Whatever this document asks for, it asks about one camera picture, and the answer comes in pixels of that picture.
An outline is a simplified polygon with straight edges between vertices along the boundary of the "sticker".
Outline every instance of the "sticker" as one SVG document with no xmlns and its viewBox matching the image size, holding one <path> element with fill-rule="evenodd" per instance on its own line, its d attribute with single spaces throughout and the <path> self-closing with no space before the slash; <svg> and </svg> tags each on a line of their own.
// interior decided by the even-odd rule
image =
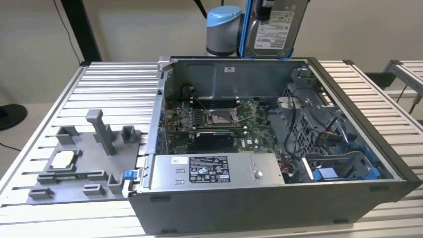
<svg viewBox="0 0 423 238">
<path fill-rule="evenodd" d="M 234 73 L 235 72 L 235 67 L 224 67 L 224 72 L 226 73 Z"/>
<path fill-rule="evenodd" d="M 188 157 L 172 157 L 171 164 L 174 165 L 186 165 L 188 163 Z"/>
<path fill-rule="evenodd" d="M 190 182 L 231 182 L 227 156 L 190 157 Z"/>
<path fill-rule="evenodd" d="M 272 11 L 271 19 L 258 27 L 255 49 L 283 50 L 288 36 L 294 11 Z"/>
</svg>

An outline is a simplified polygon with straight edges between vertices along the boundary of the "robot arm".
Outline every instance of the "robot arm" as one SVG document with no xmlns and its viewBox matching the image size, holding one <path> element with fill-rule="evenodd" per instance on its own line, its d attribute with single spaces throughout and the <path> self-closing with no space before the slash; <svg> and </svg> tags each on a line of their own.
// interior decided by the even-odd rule
<svg viewBox="0 0 423 238">
<path fill-rule="evenodd" d="M 243 58 L 290 59 L 310 0 L 247 0 L 214 8 L 207 17 L 207 52 Z"/>
</svg>

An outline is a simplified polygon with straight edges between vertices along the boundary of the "blue latch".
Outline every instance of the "blue latch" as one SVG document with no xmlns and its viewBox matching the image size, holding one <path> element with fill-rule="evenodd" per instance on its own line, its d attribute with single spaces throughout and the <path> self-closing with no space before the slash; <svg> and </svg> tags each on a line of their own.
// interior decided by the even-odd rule
<svg viewBox="0 0 423 238">
<path fill-rule="evenodd" d="M 138 170 L 128 170 L 124 173 L 124 180 L 136 180 L 139 178 Z"/>
</svg>

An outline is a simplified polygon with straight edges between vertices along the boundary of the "barcode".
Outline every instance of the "barcode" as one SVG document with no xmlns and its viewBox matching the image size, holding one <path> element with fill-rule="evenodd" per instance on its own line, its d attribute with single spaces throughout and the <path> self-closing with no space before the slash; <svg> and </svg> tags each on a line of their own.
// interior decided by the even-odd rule
<svg viewBox="0 0 423 238">
<path fill-rule="evenodd" d="M 259 38 L 259 39 L 258 39 L 258 42 L 271 42 L 271 40 L 270 40 L 270 39 L 266 39 L 266 38 Z"/>
</svg>

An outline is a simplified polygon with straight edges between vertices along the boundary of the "slotted aluminum surface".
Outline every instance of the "slotted aluminum surface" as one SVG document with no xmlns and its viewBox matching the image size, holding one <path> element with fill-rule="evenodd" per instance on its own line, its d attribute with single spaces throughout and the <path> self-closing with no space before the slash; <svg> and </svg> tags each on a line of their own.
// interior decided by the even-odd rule
<svg viewBox="0 0 423 238">
<path fill-rule="evenodd" d="M 423 179 L 423 128 L 397 106 L 391 98 L 366 78 L 354 65 L 342 61 L 322 61 L 341 87 L 361 107 L 389 143 L 407 164 Z M 0 235 L 55 237 L 58 232 L 66 237 L 134 237 L 144 232 L 127 201 L 59 204 L 44 206 L 24 205 L 30 186 L 35 184 L 36 174 L 46 166 L 56 144 L 52 137 L 58 126 L 79 122 L 79 131 L 94 131 L 84 125 L 87 108 L 104 110 L 107 123 L 119 129 L 124 124 L 135 124 L 143 132 L 148 130 L 151 104 L 155 95 L 155 64 L 151 63 L 94 63 L 82 69 L 82 79 L 70 89 L 63 102 L 54 105 L 47 125 L 36 131 L 20 156 L 16 158 L 15 175 L 10 181 L 2 180 L 6 188 L 0 196 Z M 82 82 L 98 82 L 91 86 Z M 143 146 L 139 163 L 143 164 Z M 423 188 L 415 190 L 402 201 L 379 205 L 355 224 L 331 225 L 280 230 L 236 232 L 187 236 L 202 237 L 307 237 L 307 238 L 382 238 L 423 237 Z"/>
<path fill-rule="evenodd" d="M 385 68 L 423 95 L 423 60 L 394 60 Z"/>
</svg>

